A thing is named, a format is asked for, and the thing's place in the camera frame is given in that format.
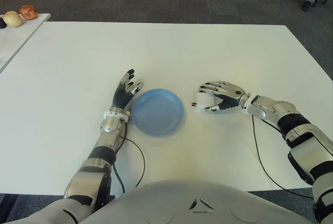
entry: plastic plate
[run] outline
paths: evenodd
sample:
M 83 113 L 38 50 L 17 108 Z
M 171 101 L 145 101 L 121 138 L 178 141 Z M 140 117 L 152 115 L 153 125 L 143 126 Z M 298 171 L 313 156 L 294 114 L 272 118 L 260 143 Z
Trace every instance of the plastic plate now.
M 177 129 L 183 115 L 184 107 L 176 94 L 154 89 L 146 91 L 134 102 L 131 118 L 141 131 L 164 136 Z

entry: white table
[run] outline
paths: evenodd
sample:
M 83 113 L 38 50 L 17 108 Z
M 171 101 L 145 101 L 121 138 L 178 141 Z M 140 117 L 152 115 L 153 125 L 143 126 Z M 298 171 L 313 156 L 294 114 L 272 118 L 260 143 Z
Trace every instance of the white table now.
M 0 73 L 9 64 L 15 54 L 28 41 L 40 25 L 50 18 L 50 14 L 38 14 L 34 20 L 22 18 L 23 24 L 17 28 L 7 26 L 0 29 Z
M 171 90 L 185 108 L 183 126 L 168 138 L 129 123 L 128 137 L 147 160 L 143 183 L 206 179 L 247 191 L 278 189 L 259 165 L 250 116 L 240 108 L 205 113 L 191 107 L 207 81 L 293 102 L 333 136 L 332 81 L 285 26 L 45 22 L 0 74 L 0 191 L 63 194 L 130 68 L 145 83 L 141 93 Z M 307 187 L 280 134 L 255 123 L 271 176 L 286 188 Z M 116 164 L 131 190 L 142 171 L 139 152 L 126 143 Z M 120 192 L 114 179 L 111 193 Z

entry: black cable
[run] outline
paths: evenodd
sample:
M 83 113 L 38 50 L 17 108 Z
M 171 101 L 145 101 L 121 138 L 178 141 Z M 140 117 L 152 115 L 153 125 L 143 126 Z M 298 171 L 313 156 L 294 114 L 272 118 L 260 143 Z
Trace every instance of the black cable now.
M 281 131 L 278 128 L 276 128 L 273 124 L 270 124 L 269 122 L 266 122 L 265 120 L 262 120 L 262 119 L 261 119 L 261 121 L 263 121 L 265 124 L 268 124 L 270 127 L 276 129 L 279 133 L 281 133 Z
M 118 151 L 120 150 L 120 148 L 123 146 L 123 144 L 124 144 L 124 142 L 125 142 L 125 138 L 126 138 L 126 136 L 127 136 L 127 122 L 125 122 L 125 134 L 124 134 L 124 137 L 122 137 L 123 141 L 122 141 L 122 143 L 120 144 L 119 148 L 117 149 L 116 154 L 118 153 Z M 119 176 L 119 174 L 118 174 L 118 171 L 117 171 L 117 169 L 116 169 L 116 165 L 115 165 L 115 163 L 113 164 L 113 171 L 114 171 L 114 173 L 115 173 L 115 175 L 116 175 L 116 177 L 117 177 L 117 179 L 118 179 L 118 181 L 119 181 L 119 184 L 120 184 L 121 189 L 122 189 L 123 194 L 124 194 L 124 193 L 125 193 L 125 186 L 124 186 L 123 181 L 121 180 L 121 178 L 120 178 L 120 176 Z
M 142 174 L 141 174 L 141 177 L 140 177 L 139 181 L 135 185 L 135 188 L 136 188 L 140 184 L 140 182 L 142 181 L 142 178 L 144 177 L 144 174 L 145 174 L 145 171 L 146 171 L 146 159 L 145 159 L 145 156 L 144 156 L 142 150 L 140 149 L 140 147 L 134 141 L 132 141 L 131 139 L 128 139 L 128 138 L 124 138 L 124 139 L 131 142 L 132 144 L 134 144 L 139 149 L 139 151 L 141 153 L 141 156 L 142 156 L 142 159 L 144 161 L 144 168 L 143 168 L 143 171 L 142 171 Z
M 122 189 L 123 194 L 124 194 L 125 193 L 125 187 L 124 187 L 123 181 L 120 179 L 120 176 L 118 174 L 118 171 L 116 169 L 116 165 L 115 164 L 113 164 L 113 171 L 114 171 L 114 173 L 115 173 L 115 175 L 116 175 L 116 177 L 117 177 L 117 179 L 118 179 L 118 181 L 120 183 L 121 189 Z
M 127 122 L 125 122 L 125 134 L 124 134 L 124 137 L 121 137 L 123 139 L 123 141 L 121 142 L 119 148 L 117 149 L 116 154 L 118 153 L 118 151 L 120 150 L 120 148 L 124 145 L 126 137 L 127 137 Z
M 281 185 L 279 185 L 276 181 L 274 181 L 274 180 L 270 177 L 270 175 L 267 173 L 267 171 L 266 171 L 266 169 L 265 169 L 265 167 L 264 167 L 264 165 L 262 164 L 261 159 L 260 159 L 259 150 L 258 150 L 258 144 L 257 144 L 257 138 L 256 138 L 256 136 L 255 136 L 255 127 L 254 127 L 254 118 L 253 118 L 253 115 L 252 115 L 252 125 L 253 125 L 253 135 L 254 135 L 255 147 L 256 147 L 256 149 L 257 149 L 257 154 L 258 154 L 259 162 L 260 162 L 260 165 L 261 165 L 262 169 L 264 170 L 265 174 L 269 177 L 269 179 L 270 179 L 273 183 L 275 183 L 277 186 L 279 186 L 280 188 L 282 188 L 283 190 L 286 190 L 287 192 L 289 192 L 289 193 L 291 193 L 291 194 L 295 194 L 295 195 L 298 195 L 298 196 L 301 196 L 301 197 L 305 197 L 305 198 L 313 199 L 313 197 L 310 197 L 310 196 L 307 196 L 307 195 L 302 195 L 302 194 L 297 194 L 297 193 L 292 192 L 292 191 L 290 191 L 290 190 L 288 190 L 288 189 L 285 189 L 284 187 L 282 187 Z

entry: black fingertip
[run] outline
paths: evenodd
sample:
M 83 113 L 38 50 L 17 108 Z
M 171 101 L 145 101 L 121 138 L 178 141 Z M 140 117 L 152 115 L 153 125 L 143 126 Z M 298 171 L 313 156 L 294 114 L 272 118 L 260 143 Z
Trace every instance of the black fingertip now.
M 129 75 L 133 74 L 133 73 L 134 73 L 134 69 L 130 69 L 127 73 L 128 73 Z

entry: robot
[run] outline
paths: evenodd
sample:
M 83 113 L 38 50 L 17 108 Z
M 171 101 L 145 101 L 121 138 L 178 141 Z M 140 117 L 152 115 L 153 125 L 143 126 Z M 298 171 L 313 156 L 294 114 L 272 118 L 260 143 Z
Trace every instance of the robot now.
M 100 125 L 100 137 L 70 180 L 64 198 L 12 224 L 97 223 L 310 223 L 303 217 L 250 193 L 203 181 L 154 182 L 108 203 L 111 170 L 121 143 L 124 108 L 143 83 L 133 85 L 129 70 L 114 93 Z M 223 101 L 208 112 L 240 106 L 247 114 L 277 127 L 290 147 L 288 159 L 299 176 L 312 185 L 314 215 L 321 224 L 333 223 L 333 143 L 289 102 L 246 93 L 224 81 L 200 86 L 201 93 Z

